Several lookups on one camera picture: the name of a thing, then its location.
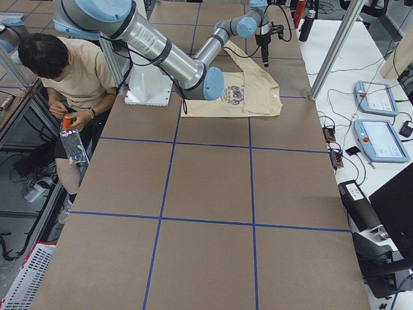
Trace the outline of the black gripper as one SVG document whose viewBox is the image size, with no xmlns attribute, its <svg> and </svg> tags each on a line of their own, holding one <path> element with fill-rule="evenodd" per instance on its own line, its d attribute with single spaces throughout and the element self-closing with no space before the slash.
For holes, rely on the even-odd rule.
<svg viewBox="0 0 413 310">
<path fill-rule="evenodd" d="M 261 48 L 261 58 L 264 67 L 268 67 L 268 46 L 270 44 L 270 33 L 256 34 L 255 35 L 256 45 Z"/>
</svg>

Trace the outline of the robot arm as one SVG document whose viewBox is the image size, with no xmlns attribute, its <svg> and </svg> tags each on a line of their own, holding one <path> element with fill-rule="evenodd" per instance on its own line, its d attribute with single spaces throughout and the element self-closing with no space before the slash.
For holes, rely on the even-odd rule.
<svg viewBox="0 0 413 310">
<path fill-rule="evenodd" d="M 194 58 L 209 66 L 232 36 L 248 39 L 255 35 L 263 64 L 268 67 L 268 46 L 274 33 L 274 25 L 268 19 L 268 7 L 268 1 L 250 1 L 250 9 L 245 15 L 216 23 L 214 33 Z"/>
<path fill-rule="evenodd" d="M 224 88 L 219 68 L 192 59 L 139 12 L 134 1 L 54 1 L 54 23 L 60 32 L 87 39 L 101 34 L 127 43 L 151 65 L 177 80 L 182 97 L 215 100 Z"/>
</svg>

